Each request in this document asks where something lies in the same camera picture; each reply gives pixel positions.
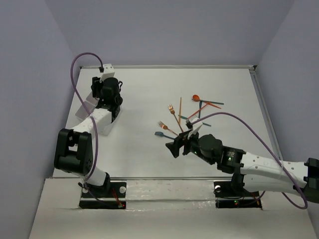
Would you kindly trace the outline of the copper fork long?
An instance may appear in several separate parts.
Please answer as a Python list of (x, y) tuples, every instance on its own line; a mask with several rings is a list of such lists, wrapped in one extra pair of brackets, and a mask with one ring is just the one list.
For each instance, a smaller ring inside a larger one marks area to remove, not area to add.
[(174, 132), (173, 130), (171, 130), (170, 128), (168, 128), (168, 126), (167, 126), (166, 124), (164, 124), (162, 121), (159, 121), (159, 122), (158, 122), (158, 125), (159, 125), (162, 129), (167, 130), (167, 131), (171, 132), (172, 134), (178, 136), (178, 134), (177, 134), (176, 132)]

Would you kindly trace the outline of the wooden chopstick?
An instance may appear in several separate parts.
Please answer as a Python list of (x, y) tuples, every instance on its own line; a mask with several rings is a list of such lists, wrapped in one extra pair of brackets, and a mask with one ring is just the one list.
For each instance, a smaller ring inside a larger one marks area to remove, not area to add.
[(182, 108), (182, 97), (180, 97), (180, 102), (179, 102), (179, 122), (181, 121), (181, 108)]

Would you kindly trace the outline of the blue plastic fork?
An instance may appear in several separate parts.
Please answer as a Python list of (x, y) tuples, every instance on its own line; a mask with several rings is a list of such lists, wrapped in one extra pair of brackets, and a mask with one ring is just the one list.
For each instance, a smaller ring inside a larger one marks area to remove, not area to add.
[(159, 137), (165, 137), (165, 138), (174, 140), (174, 137), (167, 136), (167, 135), (165, 135), (165, 134), (164, 134), (163, 132), (161, 132), (161, 131), (156, 131), (156, 132), (155, 132), (155, 135), (156, 135), (156, 136), (159, 136)]

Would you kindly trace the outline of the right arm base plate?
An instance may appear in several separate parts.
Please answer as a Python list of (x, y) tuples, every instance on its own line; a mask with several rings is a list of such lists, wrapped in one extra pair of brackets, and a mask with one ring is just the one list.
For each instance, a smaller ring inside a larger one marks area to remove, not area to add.
[(259, 192), (240, 190), (235, 192), (230, 181), (214, 181), (215, 205), (217, 209), (262, 208)]

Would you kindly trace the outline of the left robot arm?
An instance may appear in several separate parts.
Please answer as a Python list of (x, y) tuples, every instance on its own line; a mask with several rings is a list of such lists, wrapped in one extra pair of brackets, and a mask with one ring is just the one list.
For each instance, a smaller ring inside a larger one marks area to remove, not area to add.
[(57, 138), (54, 167), (79, 176), (83, 187), (100, 197), (109, 194), (111, 182), (110, 175), (96, 166), (98, 149), (93, 149), (92, 139), (98, 146), (98, 134), (112, 129), (123, 103), (122, 85), (115, 77), (92, 78), (92, 96), (98, 99), (97, 105), (77, 126), (61, 129)]

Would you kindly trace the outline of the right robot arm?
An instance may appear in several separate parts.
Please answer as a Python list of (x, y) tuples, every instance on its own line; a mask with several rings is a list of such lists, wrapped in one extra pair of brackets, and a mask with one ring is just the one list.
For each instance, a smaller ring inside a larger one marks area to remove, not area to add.
[(319, 202), (319, 161), (309, 158), (306, 162), (276, 162), (242, 149), (224, 146), (213, 135), (189, 136), (180, 134), (174, 141), (166, 143), (174, 158), (190, 152), (217, 169), (232, 175), (228, 189), (234, 195), (244, 192), (271, 191), (303, 194), (308, 202)]

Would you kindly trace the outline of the copper fork short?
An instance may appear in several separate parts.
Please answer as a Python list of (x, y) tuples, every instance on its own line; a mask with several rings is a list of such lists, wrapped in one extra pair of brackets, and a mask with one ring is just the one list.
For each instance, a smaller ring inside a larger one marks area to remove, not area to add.
[(181, 132), (184, 132), (184, 130), (182, 129), (182, 127), (181, 127), (181, 125), (180, 125), (179, 120), (177, 119), (177, 117), (176, 117), (176, 115), (175, 115), (175, 110), (174, 110), (172, 104), (169, 104), (168, 109), (169, 109), (170, 113), (174, 116), (175, 121), (177, 122), (177, 125), (178, 125), (180, 131), (181, 131)]

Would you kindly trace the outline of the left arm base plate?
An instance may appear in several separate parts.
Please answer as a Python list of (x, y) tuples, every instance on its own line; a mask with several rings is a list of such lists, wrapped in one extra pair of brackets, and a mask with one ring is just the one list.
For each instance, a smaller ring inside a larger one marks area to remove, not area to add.
[(124, 181), (111, 181), (109, 191), (103, 191), (92, 185), (88, 188), (82, 183), (79, 208), (81, 209), (107, 209), (107, 210), (124, 210), (126, 209), (126, 191), (127, 183)]

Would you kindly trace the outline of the orange plastic chopstick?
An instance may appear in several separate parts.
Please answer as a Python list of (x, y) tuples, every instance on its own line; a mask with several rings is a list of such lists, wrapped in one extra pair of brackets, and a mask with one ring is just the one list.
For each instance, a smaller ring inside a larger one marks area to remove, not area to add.
[[(209, 106), (209, 104), (206, 103), (206, 104), (202, 105), (202, 109), (201, 109), (201, 110), (203, 110), (206, 106)], [(198, 114), (198, 111), (199, 111), (199, 109), (198, 109), (196, 112), (194, 112), (192, 115), (190, 115), (188, 118), (190, 119), (190, 118), (192, 118), (193, 116), (197, 115), (197, 114)]]

